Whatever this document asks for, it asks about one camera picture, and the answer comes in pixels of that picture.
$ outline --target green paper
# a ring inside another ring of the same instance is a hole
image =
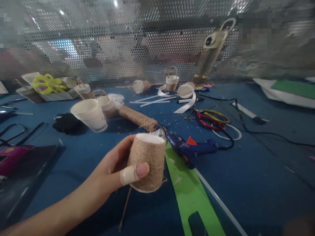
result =
[[[176,154],[169,142],[166,144],[165,159],[176,194],[185,236],[192,236],[188,218],[196,211],[199,212],[208,235],[225,236],[199,177],[195,171],[188,169],[184,159]]]
[[[312,84],[281,80],[275,82],[271,88],[282,92],[315,99],[315,85]]]

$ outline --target metal mesh wall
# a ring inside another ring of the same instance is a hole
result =
[[[309,1],[5,0],[0,7],[1,79],[38,71],[113,86],[161,82],[176,65],[189,81],[205,37],[229,17],[238,22],[209,80],[303,77],[315,64]]]

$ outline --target bandage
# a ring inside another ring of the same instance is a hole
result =
[[[120,182],[123,186],[138,180],[137,165],[128,166],[120,172]]]

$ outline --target pink object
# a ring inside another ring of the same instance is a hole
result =
[[[206,84],[206,85],[204,85],[204,87],[206,87],[206,88],[211,88],[213,85],[212,84]]]
[[[0,150],[0,175],[8,176],[33,146],[6,147]]]

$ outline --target hot glue gun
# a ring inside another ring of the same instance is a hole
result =
[[[213,139],[208,139],[205,143],[199,143],[198,145],[189,145],[173,132],[166,130],[165,136],[177,155],[185,159],[185,164],[189,169],[196,168],[199,162],[198,154],[215,153],[219,147]]]

